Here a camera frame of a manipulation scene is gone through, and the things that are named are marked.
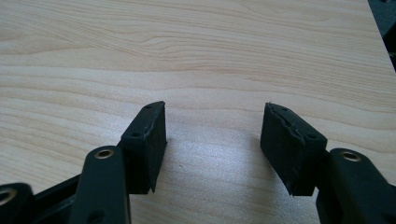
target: wood grain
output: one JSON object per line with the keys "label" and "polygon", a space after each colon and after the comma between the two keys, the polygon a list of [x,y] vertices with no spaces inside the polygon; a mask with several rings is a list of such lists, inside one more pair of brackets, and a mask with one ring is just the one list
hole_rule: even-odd
{"label": "wood grain", "polygon": [[318,223],[261,153],[270,101],[396,183],[396,76],[364,0],[0,1],[0,185],[80,173],[158,100],[169,144],[135,223]]}

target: wood laminate surface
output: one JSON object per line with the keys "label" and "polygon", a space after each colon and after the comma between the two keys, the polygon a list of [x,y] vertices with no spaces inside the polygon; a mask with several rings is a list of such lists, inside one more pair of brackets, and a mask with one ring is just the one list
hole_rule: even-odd
{"label": "wood laminate surface", "polygon": [[318,223],[260,149],[266,102],[396,183],[396,75],[364,0],[0,1],[0,185],[34,192],[164,100],[134,223]]}

